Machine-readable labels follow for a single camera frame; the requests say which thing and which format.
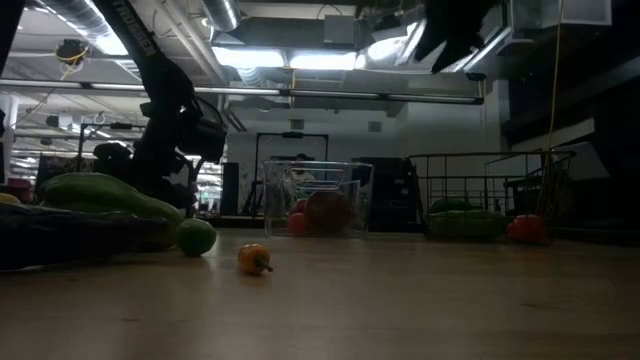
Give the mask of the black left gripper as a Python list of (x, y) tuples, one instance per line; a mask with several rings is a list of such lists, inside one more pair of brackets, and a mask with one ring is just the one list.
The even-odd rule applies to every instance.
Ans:
[(192, 205), (195, 200), (194, 166), (179, 152), (157, 152), (134, 146), (130, 184), (141, 193), (171, 205)]

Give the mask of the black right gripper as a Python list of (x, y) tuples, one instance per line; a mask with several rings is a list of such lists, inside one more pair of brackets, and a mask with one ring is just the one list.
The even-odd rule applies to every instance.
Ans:
[(500, 4), (497, 0), (436, 0), (429, 2), (429, 20), (415, 47), (413, 59), (421, 62), (447, 41), (432, 66), (432, 73), (469, 56), (480, 48), (479, 32), (486, 15)]

